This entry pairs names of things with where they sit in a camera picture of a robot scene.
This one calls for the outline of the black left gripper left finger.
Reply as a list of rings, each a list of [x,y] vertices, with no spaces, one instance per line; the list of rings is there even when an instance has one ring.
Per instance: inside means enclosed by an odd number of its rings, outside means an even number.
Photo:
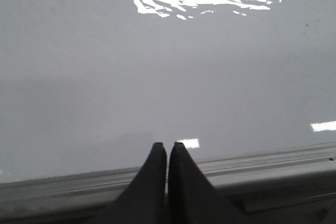
[[[89,223],[158,223],[165,181],[166,151],[163,143],[156,142],[132,182]]]

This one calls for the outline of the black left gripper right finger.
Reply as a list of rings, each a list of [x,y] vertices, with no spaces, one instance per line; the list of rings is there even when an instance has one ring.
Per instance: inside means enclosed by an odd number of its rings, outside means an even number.
[[[252,223],[220,196],[180,142],[170,154],[168,196],[171,223]]]

